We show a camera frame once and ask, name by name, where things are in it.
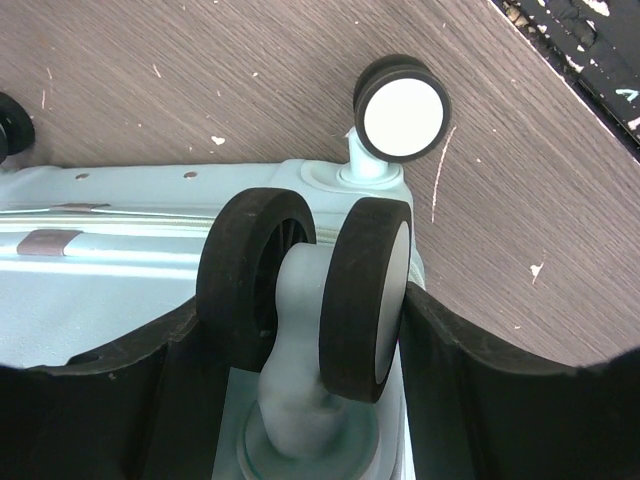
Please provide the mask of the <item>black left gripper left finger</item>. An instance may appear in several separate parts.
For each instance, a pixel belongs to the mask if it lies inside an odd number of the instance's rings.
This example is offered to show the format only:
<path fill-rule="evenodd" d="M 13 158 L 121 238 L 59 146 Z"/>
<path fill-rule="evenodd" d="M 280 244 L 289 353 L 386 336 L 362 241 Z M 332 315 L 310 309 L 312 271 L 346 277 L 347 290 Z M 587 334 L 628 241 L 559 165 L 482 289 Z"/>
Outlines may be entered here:
<path fill-rule="evenodd" d="M 209 479 L 228 376 L 194 300 L 64 366 L 4 366 L 1 476 Z"/>

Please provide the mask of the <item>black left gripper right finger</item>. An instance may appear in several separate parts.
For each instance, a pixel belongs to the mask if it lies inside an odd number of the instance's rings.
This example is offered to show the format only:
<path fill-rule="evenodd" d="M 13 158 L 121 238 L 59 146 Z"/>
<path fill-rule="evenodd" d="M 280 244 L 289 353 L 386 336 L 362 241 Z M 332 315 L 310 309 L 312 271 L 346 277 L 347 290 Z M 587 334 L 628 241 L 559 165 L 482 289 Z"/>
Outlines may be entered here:
<path fill-rule="evenodd" d="M 400 354 L 420 479 L 635 479 L 639 353 L 572 367 L 510 344 L 416 284 Z"/>

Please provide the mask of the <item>mint green suitcase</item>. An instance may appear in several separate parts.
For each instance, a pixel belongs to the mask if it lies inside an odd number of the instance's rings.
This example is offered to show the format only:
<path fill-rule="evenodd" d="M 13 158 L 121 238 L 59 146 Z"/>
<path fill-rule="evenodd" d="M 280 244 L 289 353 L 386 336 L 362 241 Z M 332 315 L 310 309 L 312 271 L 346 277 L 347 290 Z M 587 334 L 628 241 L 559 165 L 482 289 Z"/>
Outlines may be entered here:
<path fill-rule="evenodd" d="M 403 166 L 451 118 L 402 54 L 353 93 L 344 165 L 34 168 L 1 180 L 1 369 L 64 366 L 194 300 L 229 376 L 209 479 L 420 479 L 400 354 L 424 290 Z"/>

